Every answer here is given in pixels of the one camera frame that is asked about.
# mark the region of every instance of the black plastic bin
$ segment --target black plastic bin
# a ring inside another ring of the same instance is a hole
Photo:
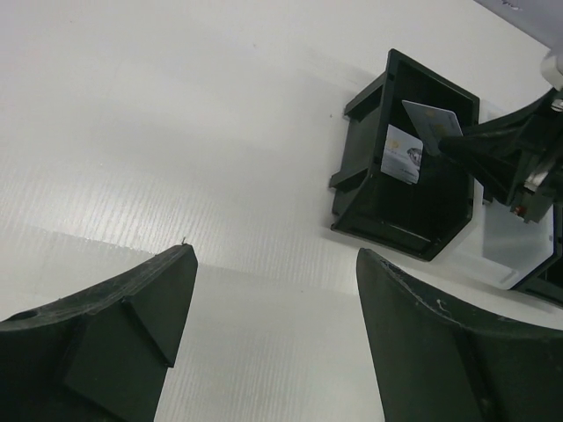
[[[387,70],[345,109],[350,124],[336,189],[334,231],[429,261],[471,220],[473,179],[445,156],[422,154],[418,183],[381,172],[391,124],[418,137],[402,100],[451,110],[478,123],[479,99],[397,50]]]

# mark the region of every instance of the white corrugated plastic sheet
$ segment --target white corrugated plastic sheet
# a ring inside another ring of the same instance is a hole
[[[0,317],[185,236],[201,268],[157,421],[383,422],[366,244],[328,229],[327,184],[343,107],[392,47],[507,111],[546,89],[545,49],[469,1],[2,1]],[[427,279],[561,325],[531,299]]]

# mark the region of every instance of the white card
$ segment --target white card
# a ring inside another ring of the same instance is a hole
[[[420,139],[389,125],[381,172],[409,185],[418,183],[422,149],[423,143]]]
[[[457,116],[451,110],[432,107],[403,100],[403,107],[406,109],[411,122],[424,142],[424,147],[431,156],[439,156],[440,149],[438,144],[446,136],[463,136]]]

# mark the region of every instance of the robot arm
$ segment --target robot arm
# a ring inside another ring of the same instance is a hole
[[[538,101],[440,142],[442,153],[525,222],[563,205],[563,44],[541,68],[553,89]]]

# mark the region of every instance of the black plastic housing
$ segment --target black plastic housing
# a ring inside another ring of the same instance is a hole
[[[332,229],[429,261],[471,220],[473,178],[448,158],[426,152],[418,184],[381,172],[390,124],[418,137],[404,99],[451,110],[462,128],[478,123],[476,96],[391,50],[387,70],[345,109],[346,146],[330,181],[336,189]]]
[[[372,251],[356,271],[386,421],[561,420],[563,331],[463,302]]]
[[[188,244],[0,323],[0,420],[150,422],[194,291]]]

